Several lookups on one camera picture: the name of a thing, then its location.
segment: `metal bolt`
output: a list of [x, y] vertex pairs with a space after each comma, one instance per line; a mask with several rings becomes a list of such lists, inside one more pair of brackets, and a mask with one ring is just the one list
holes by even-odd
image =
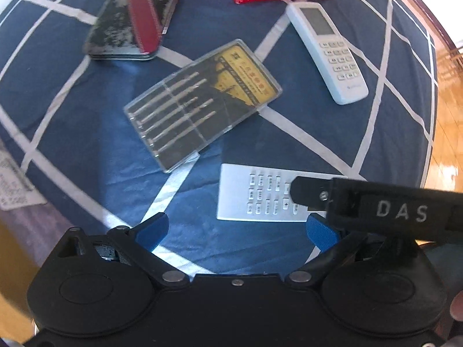
[[293, 271], [289, 275], [289, 279], [296, 283], [307, 283], [310, 279], [312, 279], [312, 275], [307, 271]]
[[166, 282], [170, 282], [170, 283], [181, 282], [182, 280], [184, 280], [184, 278], [185, 278], [185, 274], [178, 270], [171, 270], [171, 271], [166, 271], [165, 273], [163, 273], [163, 279]]
[[320, 200], [322, 201], [326, 201], [328, 199], [328, 192], [327, 191], [323, 191], [320, 193]]
[[233, 279], [231, 282], [232, 282], [232, 285], [235, 285], [235, 286], [242, 286], [243, 284], [245, 284], [245, 282], [241, 279]]

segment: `white remote control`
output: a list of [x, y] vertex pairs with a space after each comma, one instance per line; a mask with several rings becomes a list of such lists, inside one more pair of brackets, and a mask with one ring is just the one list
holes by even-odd
[[317, 65], [334, 101], [348, 104], [365, 98], [368, 87], [327, 12], [318, 3], [291, 3], [286, 14]]
[[305, 222], [314, 211], [307, 211], [307, 207], [294, 204], [289, 196], [291, 182], [297, 176], [326, 179], [344, 177], [326, 173], [222, 164], [217, 219]]

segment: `remote control screen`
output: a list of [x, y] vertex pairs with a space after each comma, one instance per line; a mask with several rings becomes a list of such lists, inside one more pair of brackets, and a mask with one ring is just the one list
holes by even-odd
[[330, 24], [326, 21], [321, 11], [316, 8], [302, 8], [304, 16], [307, 18], [309, 23], [312, 25], [317, 35], [333, 35], [334, 31]]

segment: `transparent plastic case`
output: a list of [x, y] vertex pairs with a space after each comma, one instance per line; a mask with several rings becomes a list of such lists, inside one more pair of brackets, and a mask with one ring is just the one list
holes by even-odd
[[161, 168], [170, 172], [281, 92], [238, 39], [155, 84], [124, 111]]

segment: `red leather strap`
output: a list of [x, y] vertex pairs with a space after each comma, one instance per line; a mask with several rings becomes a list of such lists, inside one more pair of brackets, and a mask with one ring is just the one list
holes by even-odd
[[142, 53], [157, 50], [161, 41], [161, 24], [152, 0], [128, 0], [130, 21]]

